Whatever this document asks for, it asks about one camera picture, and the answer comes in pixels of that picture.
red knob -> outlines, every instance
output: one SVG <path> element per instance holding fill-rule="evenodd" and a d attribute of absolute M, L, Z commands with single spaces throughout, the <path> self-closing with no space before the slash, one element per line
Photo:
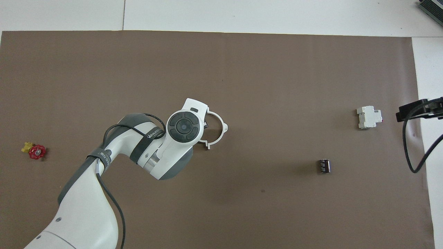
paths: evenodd
<path fill-rule="evenodd" d="M 45 153 L 46 153 L 45 147 L 38 144 L 29 150 L 29 157 L 32 159 L 39 159 L 40 157 L 43 157 Z"/>

circular button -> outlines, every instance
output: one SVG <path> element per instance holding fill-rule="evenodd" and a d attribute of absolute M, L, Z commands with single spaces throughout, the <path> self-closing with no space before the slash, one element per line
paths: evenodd
<path fill-rule="evenodd" d="M 192 124 L 186 119 L 182 119 L 177 122 L 177 130 L 181 134 L 188 134 L 192 129 Z"/>

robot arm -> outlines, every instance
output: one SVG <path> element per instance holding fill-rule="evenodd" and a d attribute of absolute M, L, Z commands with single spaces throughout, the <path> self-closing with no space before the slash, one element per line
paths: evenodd
<path fill-rule="evenodd" d="M 203 135 L 208 106 L 187 99 L 168 119 L 165 135 L 143 113 L 132 113 L 119 122 L 104 144 L 94 150 L 75 172 L 58 197 L 52 222 L 25 249 L 114 249 L 118 226 L 96 174 L 103 174 L 118 154 L 127 155 L 156 179 L 177 175 L 189 162 L 192 146 Z M 128 127 L 134 127 L 144 136 Z"/>

white circuit breaker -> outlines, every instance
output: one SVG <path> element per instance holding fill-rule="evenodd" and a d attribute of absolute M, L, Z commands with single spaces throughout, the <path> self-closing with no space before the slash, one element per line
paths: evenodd
<path fill-rule="evenodd" d="M 357 108 L 357 114 L 358 118 L 360 119 L 360 123 L 358 124 L 360 129 L 376 127 L 376 123 L 383 122 L 383 119 L 381 118 L 381 111 L 374 110 L 372 105 Z"/>

white ring bracket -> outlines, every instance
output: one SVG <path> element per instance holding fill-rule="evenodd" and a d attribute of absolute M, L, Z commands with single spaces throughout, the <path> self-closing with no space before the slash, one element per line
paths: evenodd
<path fill-rule="evenodd" d="M 208 140 L 199 140 L 200 143 L 205 143 L 205 146 L 208 148 L 208 150 L 210 150 L 211 145 L 216 144 L 218 141 L 220 141 L 220 139 L 222 139 L 222 137 L 223 137 L 223 134 L 228 131 L 228 125 L 223 122 L 223 119 L 220 117 L 220 115 L 209 111 L 209 107 L 208 107 L 208 111 L 206 113 L 209 115 L 216 116 L 220 120 L 220 122 L 223 126 L 220 136 L 214 142 L 208 143 Z"/>

